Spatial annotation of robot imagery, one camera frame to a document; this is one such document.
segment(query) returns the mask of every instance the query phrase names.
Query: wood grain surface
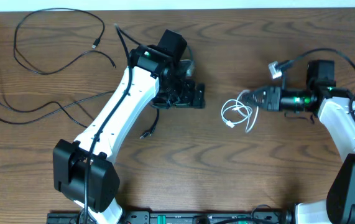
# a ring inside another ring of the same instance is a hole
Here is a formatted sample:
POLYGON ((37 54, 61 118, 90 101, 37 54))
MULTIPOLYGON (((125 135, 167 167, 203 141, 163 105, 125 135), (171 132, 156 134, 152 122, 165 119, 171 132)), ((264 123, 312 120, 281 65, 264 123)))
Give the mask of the wood grain surface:
MULTIPOLYGON (((88 55, 48 76, 24 70, 12 57, 14 29, 26 14, 0 13, 0 98, 21 110, 115 89, 126 67, 115 22, 145 44, 156 44, 165 29, 175 30, 193 49, 195 79, 206 84, 206 109, 161 111, 155 134, 140 140, 155 118, 153 109, 143 111, 116 163, 122 206, 242 211, 260 203, 284 207, 326 198, 342 162, 318 120, 311 125, 261 111, 253 131, 244 134, 244 125, 231 129, 219 114, 241 90, 278 84, 267 68, 274 60, 333 47, 355 62, 355 9, 96 12, 107 25, 98 50, 117 68, 100 55, 88 55)), ((101 24, 85 14, 46 12, 22 26, 18 44, 36 67, 51 71, 89 50, 100 32, 101 24)), ((328 53, 308 60, 316 58, 336 60, 338 85, 355 90, 355 74, 345 62, 328 53)), ((289 87, 305 87, 306 64, 289 71, 289 87)), ((108 99, 68 111, 90 124, 108 99)), ((18 114, 0 108, 0 116, 27 121, 54 109, 18 114)), ((53 188, 52 150, 59 139, 72 141, 82 131, 63 113, 25 126, 0 123, 0 223, 45 223, 50 211, 79 209, 53 188)))

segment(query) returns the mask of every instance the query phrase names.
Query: wooden tabletop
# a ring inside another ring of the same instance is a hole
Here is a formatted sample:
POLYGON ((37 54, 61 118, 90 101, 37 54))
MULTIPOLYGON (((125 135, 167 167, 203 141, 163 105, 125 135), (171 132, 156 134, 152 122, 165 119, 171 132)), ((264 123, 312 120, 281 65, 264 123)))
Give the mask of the wooden tabletop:
MULTIPOLYGON (((275 60, 332 47, 355 62, 355 9, 95 12, 106 24, 98 50, 109 54, 117 67, 100 55, 87 55, 48 76, 28 72, 12 57, 14 29, 26 14, 0 13, 0 99, 3 94, 20 110, 52 100, 66 105, 114 90, 126 67, 116 22, 145 44, 156 44, 165 29, 175 30, 193 49, 195 80, 206 84, 206 109, 161 111, 154 135, 140 140, 155 118, 155 110, 144 109, 116 163, 122 206, 242 211, 261 203, 277 208, 326 198, 342 161, 318 120, 311 125, 261 111, 253 131, 245 134, 244 124, 227 127, 220 109, 243 89, 278 85, 267 68, 275 60)), ((101 24, 86 14, 46 12, 27 20, 18 45, 36 67, 52 71, 89 50, 100 32, 101 24)), ((298 63, 288 73, 288 86, 304 88, 307 61, 318 58, 336 60, 338 86, 355 90, 353 70, 328 53, 298 63)), ((87 125, 108 99, 68 111, 87 125)), ((55 109, 19 114, 0 107, 0 116, 28 121, 55 109)), ((45 223, 50 211, 79 210, 53 187, 52 151, 59 139, 72 141, 82 131, 63 113, 22 126, 0 122, 0 223, 45 223)))

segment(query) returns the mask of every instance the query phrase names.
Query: white cable connector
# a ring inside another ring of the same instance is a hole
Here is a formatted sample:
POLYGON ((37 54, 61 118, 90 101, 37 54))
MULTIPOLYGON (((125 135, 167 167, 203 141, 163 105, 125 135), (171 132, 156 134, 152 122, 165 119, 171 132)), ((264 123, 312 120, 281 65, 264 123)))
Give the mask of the white cable connector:
POLYGON ((257 114, 259 113, 259 107, 256 108, 256 114, 254 116, 254 119, 253 119, 253 122, 252 122, 252 125, 249 127, 249 120, 252 116, 252 112, 253 112, 253 109, 250 107, 250 106, 246 106, 244 105, 241 101, 239 101, 240 97, 244 94, 244 93, 249 93, 250 91, 249 90, 244 90, 242 91, 238 97, 236 99, 230 99, 228 100, 227 102, 225 102, 225 104, 223 105, 223 107, 221 108, 221 119, 224 121, 224 123, 226 123, 227 126, 229 126, 230 128, 233 128, 235 127, 235 125, 237 124, 240 124, 244 121, 247 120, 247 123, 246 123, 246 129, 245 129, 245 132, 248 133, 249 131, 252 130, 253 126, 254 126, 254 123, 256 122, 256 119, 257 119, 257 114), (235 105, 231 105, 227 108, 226 105, 230 102, 235 102, 235 105), (238 111, 238 113, 243 116, 244 118, 240 121, 236 121, 236 122, 232 122, 228 119, 226 119, 224 117, 224 114, 225 112, 227 112, 227 110, 233 110, 233 111, 238 111))

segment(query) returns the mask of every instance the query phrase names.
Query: robotic arm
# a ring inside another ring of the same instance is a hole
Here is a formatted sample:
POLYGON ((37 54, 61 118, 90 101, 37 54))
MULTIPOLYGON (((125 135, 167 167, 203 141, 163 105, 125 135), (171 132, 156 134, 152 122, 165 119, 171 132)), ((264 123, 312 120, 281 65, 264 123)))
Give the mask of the robotic arm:
MULTIPOLYGON (((132 80, 129 93, 105 125, 95 145, 89 173, 89 213, 100 224, 116 224, 122 208, 115 200, 119 177, 113 164, 121 144, 144 107, 160 109, 204 108, 205 86, 188 79, 193 60, 181 60, 187 42, 177 33, 166 30, 158 45, 144 46, 130 52, 132 80)), ((80 206, 85 200, 85 162, 95 134, 124 94, 129 81, 126 68, 122 81, 97 118, 73 143, 60 140, 53 150, 54 187, 80 206)))
POLYGON ((274 62, 269 68, 273 78, 283 78, 281 87, 265 86, 242 100, 268 111, 312 112, 330 132, 344 161, 327 199, 300 203, 288 213, 287 219, 296 224, 355 223, 355 101, 351 100, 354 96, 349 90, 336 88, 333 61, 316 60, 308 64, 306 90, 285 89, 284 71, 278 65, 274 62))

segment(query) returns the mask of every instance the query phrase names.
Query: white cable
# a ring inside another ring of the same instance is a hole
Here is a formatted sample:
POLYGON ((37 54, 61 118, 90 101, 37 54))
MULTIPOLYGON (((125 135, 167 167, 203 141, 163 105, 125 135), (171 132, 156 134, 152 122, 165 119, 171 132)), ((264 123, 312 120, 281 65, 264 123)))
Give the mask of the white cable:
POLYGON ((250 123, 250 119, 253 113, 253 109, 250 106, 244 105, 241 101, 239 101, 240 97, 242 97, 242 95, 244 93, 249 93, 250 90, 243 90, 236 99, 230 99, 227 100, 227 102, 225 102, 225 104, 223 105, 223 107, 221 108, 221 119, 224 121, 224 123, 226 123, 230 128, 233 128, 235 125, 237 124, 241 124, 242 122, 247 120, 246 123, 246 128, 245 128, 245 133, 248 133, 249 131, 252 130, 254 123, 256 122, 257 119, 257 115, 259 114, 259 107, 256 108, 256 113, 252 122, 252 125, 249 127, 249 123, 250 123), (226 105, 230 102, 235 102, 235 105, 231 105, 227 108, 226 105), (232 122, 228 119, 226 119, 224 117, 225 112, 227 112, 228 110, 233 110, 233 111, 238 111, 238 113, 243 117, 242 120, 240 121, 236 121, 236 122, 232 122))

